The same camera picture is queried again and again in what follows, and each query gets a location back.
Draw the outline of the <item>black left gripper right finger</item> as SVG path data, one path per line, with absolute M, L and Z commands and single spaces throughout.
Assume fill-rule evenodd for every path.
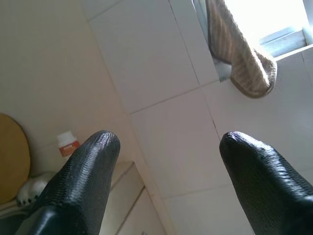
M 255 235 L 313 235 L 313 185 L 277 150 L 238 131 L 219 149 Z

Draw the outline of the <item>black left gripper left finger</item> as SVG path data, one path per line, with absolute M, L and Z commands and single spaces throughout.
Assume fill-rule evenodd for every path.
M 14 235 L 99 235 L 120 141 L 98 131 L 48 182 Z

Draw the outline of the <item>white bottle orange label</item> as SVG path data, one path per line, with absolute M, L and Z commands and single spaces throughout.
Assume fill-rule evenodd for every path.
M 60 153 L 64 158 L 69 158 L 80 146 L 79 141 L 71 131 L 66 131 L 57 135 L 57 141 Z

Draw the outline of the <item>round wooden cutting board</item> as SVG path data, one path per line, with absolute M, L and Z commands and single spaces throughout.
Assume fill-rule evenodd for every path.
M 16 197 L 29 172 L 26 135 L 11 117 L 0 113 L 0 205 Z

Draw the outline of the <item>brown hanging towel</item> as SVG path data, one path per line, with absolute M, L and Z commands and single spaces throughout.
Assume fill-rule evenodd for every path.
M 230 80 L 250 98 L 261 98 L 277 78 L 274 58 L 255 46 L 238 27 L 224 0 L 205 0 L 208 45 L 212 55 L 231 65 Z

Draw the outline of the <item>white barred window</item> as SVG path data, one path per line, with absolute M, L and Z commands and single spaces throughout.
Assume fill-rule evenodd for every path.
M 196 14 L 198 16 L 205 41 L 210 44 L 210 33 L 208 28 L 208 15 L 206 0 L 192 0 Z M 278 32 L 270 34 L 259 40 L 261 48 L 269 52 L 273 57 L 279 57 L 286 53 L 313 44 L 313 35 L 307 28 L 296 30 L 294 27 L 287 27 Z M 217 74 L 220 81 L 230 78 L 231 65 L 220 59 L 213 58 Z

